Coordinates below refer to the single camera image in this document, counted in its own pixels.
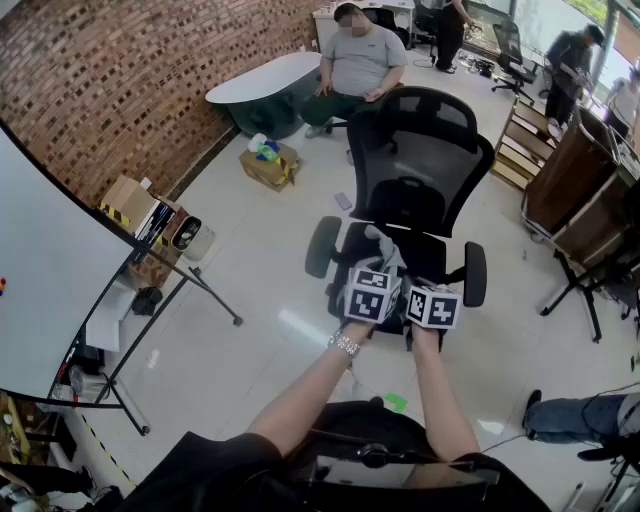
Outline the person's right forearm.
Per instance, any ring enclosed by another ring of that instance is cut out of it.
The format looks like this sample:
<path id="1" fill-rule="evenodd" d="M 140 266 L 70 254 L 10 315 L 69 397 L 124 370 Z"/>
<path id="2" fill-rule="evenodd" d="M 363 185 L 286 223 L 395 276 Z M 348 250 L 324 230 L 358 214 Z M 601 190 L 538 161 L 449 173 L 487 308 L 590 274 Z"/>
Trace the person's right forearm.
<path id="1" fill-rule="evenodd" d="M 440 357 L 439 332 L 417 324 L 412 325 L 411 332 L 429 445 L 444 461 L 479 453 L 475 433 L 456 399 Z"/>

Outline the brown patterned cardboard box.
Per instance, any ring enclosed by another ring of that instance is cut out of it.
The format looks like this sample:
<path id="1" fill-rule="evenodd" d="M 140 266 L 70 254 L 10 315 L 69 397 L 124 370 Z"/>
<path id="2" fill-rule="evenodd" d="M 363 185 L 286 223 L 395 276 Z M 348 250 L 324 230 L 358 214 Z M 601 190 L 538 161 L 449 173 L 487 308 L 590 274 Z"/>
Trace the brown patterned cardboard box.
<path id="1" fill-rule="evenodd" d="M 173 214 L 151 245 L 151 250 L 171 265 L 176 265 L 183 251 L 172 244 L 172 239 L 189 214 L 177 203 L 169 202 L 168 206 L 173 211 Z M 135 260 L 127 266 L 128 277 L 134 282 L 134 286 L 138 288 L 141 288 L 143 285 L 162 288 L 171 272 L 172 269 L 170 266 L 161 262 L 151 254 L 137 256 Z"/>

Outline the black mesh chair backrest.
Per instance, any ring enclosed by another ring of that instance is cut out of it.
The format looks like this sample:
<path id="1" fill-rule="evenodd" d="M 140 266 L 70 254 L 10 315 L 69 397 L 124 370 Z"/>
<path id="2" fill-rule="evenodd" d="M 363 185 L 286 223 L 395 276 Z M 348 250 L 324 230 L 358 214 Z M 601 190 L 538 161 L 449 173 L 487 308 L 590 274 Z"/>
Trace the black mesh chair backrest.
<path id="1" fill-rule="evenodd" d="M 352 217 L 449 238 L 495 151 L 472 109 L 444 91 L 403 86 L 347 122 Z"/>

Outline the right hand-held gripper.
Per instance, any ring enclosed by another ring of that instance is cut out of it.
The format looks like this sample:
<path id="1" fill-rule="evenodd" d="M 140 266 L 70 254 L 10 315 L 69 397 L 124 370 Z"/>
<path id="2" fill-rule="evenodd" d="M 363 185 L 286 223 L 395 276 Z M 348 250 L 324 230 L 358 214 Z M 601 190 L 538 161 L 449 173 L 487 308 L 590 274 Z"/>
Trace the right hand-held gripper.
<path id="1" fill-rule="evenodd" d="M 462 296 L 446 286 L 403 286 L 403 321 L 426 330 L 435 330 L 439 349 L 447 331 L 456 327 Z"/>

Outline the silver wristwatch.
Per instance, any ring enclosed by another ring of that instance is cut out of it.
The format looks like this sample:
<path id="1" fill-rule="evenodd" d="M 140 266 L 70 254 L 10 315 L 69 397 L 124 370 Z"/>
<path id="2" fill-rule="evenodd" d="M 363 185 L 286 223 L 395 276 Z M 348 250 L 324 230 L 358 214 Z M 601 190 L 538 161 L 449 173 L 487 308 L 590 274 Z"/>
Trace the silver wristwatch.
<path id="1" fill-rule="evenodd" d="M 328 340 L 328 347 L 338 347 L 344 352 L 346 352 L 351 358 L 355 358 L 359 351 L 360 345 L 353 340 L 351 340 L 344 332 L 341 330 L 336 331 Z"/>

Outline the person's left forearm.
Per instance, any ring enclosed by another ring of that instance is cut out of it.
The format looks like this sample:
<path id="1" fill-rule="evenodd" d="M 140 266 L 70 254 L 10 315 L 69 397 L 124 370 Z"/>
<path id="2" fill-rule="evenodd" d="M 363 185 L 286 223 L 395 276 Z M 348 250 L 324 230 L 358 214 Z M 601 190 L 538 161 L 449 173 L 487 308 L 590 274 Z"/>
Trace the person's left forearm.
<path id="1" fill-rule="evenodd" d="M 374 325 L 350 322 L 341 329 L 360 348 Z M 293 451 L 307 436 L 328 403 L 353 358 L 338 347 L 328 347 L 288 388 L 271 401 L 247 431 L 268 440 L 281 455 Z"/>

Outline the small white trash bin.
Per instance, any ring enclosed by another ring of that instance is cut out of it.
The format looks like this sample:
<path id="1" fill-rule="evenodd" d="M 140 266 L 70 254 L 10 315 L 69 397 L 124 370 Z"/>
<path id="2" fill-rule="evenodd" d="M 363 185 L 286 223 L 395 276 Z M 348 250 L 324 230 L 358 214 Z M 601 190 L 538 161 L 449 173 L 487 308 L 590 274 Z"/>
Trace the small white trash bin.
<path id="1" fill-rule="evenodd" d="M 199 218 L 188 216 L 171 238 L 171 245 L 191 261 L 204 258 L 215 241 L 215 233 Z"/>

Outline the person's black clothed torso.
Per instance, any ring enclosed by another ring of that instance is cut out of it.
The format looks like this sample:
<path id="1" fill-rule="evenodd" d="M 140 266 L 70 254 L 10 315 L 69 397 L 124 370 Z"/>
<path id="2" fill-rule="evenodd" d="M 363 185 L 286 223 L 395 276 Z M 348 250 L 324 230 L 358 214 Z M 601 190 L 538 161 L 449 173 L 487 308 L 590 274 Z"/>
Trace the person's black clothed torso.
<path id="1" fill-rule="evenodd" d="M 299 481 L 318 456 L 350 459 L 373 442 L 402 453 L 433 453 L 424 428 L 386 409 L 381 400 L 334 402 L 287 457 L 255 433 L 226 441 L 186 433 L 116 512 L 551 512 L 504 464 L 479 453 L 461 460 L 497 474 L 497 482 L 481 494 L 462 488 L 363 490 Z"/>

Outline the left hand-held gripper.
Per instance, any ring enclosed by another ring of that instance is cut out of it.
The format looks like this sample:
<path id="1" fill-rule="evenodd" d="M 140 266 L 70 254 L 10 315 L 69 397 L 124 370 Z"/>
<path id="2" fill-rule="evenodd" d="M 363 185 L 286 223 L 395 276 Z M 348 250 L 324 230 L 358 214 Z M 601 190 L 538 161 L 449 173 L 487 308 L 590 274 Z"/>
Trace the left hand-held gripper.
<path id="1" fill-rule="evenodd" d="M 349 271 L 347 282 L 337 298 L 343 318 L 384 323 L 394 311 L 401 291 L 401 278 L 359 267 Z"/>

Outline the black printed box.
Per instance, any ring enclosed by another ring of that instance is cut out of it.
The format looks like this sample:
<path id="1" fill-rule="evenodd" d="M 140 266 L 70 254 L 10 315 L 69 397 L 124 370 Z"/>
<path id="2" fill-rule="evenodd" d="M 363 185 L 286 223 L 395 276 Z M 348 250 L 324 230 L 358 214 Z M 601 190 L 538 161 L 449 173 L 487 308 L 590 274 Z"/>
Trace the black printed box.
<path id="1" fill-rule="evenodd" d="M 149 246 L 152 246 L 162 234 L 175 215 L 175 210 L 163 201 L 157 200 L 145 216 L 141 225 L 135 231 L 135 238 Z"/>

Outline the whiteboard on black stand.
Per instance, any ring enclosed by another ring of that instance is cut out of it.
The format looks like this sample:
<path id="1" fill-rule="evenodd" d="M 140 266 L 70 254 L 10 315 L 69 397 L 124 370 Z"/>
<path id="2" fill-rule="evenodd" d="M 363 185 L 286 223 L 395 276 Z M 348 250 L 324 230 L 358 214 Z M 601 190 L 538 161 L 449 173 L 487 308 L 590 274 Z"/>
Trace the whiteboard on black stand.
<path id="1" fill-rule="evenodd" d="M 78 334 L 137 253 L 151 254 L 205 292 L 199 274 L 171 265 L 88 208 L 0 118 L 0 391 L 58 408 L 54 398 Z"/>

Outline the white oval table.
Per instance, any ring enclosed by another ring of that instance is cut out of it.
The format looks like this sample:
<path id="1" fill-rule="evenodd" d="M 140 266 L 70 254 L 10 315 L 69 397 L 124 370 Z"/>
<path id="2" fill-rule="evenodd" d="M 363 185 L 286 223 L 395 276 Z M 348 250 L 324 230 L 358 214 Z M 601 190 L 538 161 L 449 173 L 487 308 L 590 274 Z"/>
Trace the white oval table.
<path id="1" fill-rule="evenodd" d="M 246 135 L 281 140 L 303 125 L 301 109 L 319 84 L 320 61 L 317 52 L 280 56 L 212 88 L 205 99 L 225 108 Z"/>

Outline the yellow black floor tape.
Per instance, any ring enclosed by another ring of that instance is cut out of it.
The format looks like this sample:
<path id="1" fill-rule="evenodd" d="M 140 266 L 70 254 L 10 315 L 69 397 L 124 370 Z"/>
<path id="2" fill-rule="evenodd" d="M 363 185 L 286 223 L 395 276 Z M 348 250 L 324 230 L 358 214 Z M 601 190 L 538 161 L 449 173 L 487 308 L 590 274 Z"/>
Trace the yellow black floor tape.
<path id="1" fill-rule="evenodd" d="M 91 424 L 88 422 L 86 416 L 83 413 L 80 413 L 80 417 L 84 423 L 84 425 L 87 427 L 87 429 L 89 430 L 91 436 L 94 438 L 94 440 L 97 442 L 97 444 L 99 445 L 100 449 L 102 450 L 102 452 L 105 454 L 105 456 L 110 460 L 110 462 L 112 463 L 112 465 L 118 470 L 118 472 L 124 477 L 124 479 L 128 482 L 129 486 L 132 489 L 135 489 L 137 487 L 137 484 L 133 481 L 133 479 L 130 477 L 130 475 L 125 471 L 125 469 L 117 462 L 117 460 L 115 459 L 115 457 L 110 453 L 110 451 L 107 449 L 106 445 L 104 444 L 104 442 L 102 441 L 102 439 L 98 436 L 98 434 L 96 433 L 96 431 L 94 430 L 94 428 L 91 426 Z"/>

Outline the grey cloth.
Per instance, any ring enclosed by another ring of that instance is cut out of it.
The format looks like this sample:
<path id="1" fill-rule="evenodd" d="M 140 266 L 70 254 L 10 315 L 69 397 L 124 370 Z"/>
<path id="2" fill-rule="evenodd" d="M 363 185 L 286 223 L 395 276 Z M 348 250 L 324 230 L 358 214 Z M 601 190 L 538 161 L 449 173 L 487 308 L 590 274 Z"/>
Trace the grey cloth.
<path id="1" fill-rule="evenodd" d="M 380 255 L 365 259 L 363 265 L 368 269 L 403 279 L 407 265 L 392 238 L 372 224 L 366 226 L 364 235 L 370 241 L 378 243 Z"/>

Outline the black folding stand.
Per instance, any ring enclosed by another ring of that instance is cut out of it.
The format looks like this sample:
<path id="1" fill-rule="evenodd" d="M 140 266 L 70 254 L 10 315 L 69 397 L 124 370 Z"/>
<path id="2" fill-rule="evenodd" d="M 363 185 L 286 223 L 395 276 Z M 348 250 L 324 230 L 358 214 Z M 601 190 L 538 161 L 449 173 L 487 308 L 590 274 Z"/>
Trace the black folding stand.
<path id="1" fill-rule="evenodd" d="M 590 269 L 577 274 L 570 266 L 567 257 L 559 250 L 555 250 L 554 258 L 559 261 L 567 278 L 567 284 L 551 303 L 542 308 L 540 315 L 549 316 L 570 292 L 576 291 L 586 302 L 593 331 L 592 341 L 599 344 L 602 339 L 602 330 L 595 306 L 595 293 L 605 291 L 624 305 L 622 320 L 627 319 L 635 310 L 640 321 L 640 285 L 635 275 L 635 271 L 640 269 L 640 253 L 628 259 L 627 255 L 631 251 L 631 248 L 620 247 Z"/>

